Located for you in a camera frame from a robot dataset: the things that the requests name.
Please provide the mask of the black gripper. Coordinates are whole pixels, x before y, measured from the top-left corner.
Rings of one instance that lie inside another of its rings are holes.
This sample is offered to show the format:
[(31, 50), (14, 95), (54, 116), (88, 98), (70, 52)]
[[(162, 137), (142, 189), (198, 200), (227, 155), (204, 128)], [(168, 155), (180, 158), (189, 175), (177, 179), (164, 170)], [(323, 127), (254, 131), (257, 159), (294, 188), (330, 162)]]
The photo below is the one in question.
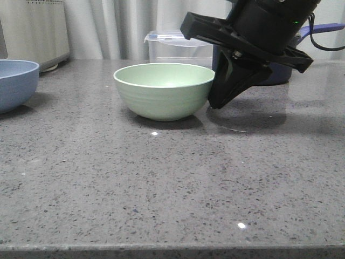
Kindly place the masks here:
[(313, 62), (308, 54), (291, 46), (277, 52), (257, 47), (220, 18), (188, 12), (180, 30), (186, 39), (219, 45), (215, 52), (215, 77), (208, 95), (212, 108), (221, 109), (251, 86), (270, 77), (269, 62), (289, 66), (300, 73)]

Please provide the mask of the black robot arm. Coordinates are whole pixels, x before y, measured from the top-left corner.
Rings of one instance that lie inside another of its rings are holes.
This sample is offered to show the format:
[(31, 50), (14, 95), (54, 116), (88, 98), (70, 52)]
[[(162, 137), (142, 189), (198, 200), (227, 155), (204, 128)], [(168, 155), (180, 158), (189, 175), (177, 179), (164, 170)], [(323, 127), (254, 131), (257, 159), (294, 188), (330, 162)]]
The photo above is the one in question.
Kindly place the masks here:
[(212, 108), (228, 102), (266, 80), (271, 62), (300, 73), (313, 62), (290, 41), (319, 1), (237, 1), (226, 19), (188, 12), (180, 30), (186, 39), (217, 45), (215, 77), (208, 95)]

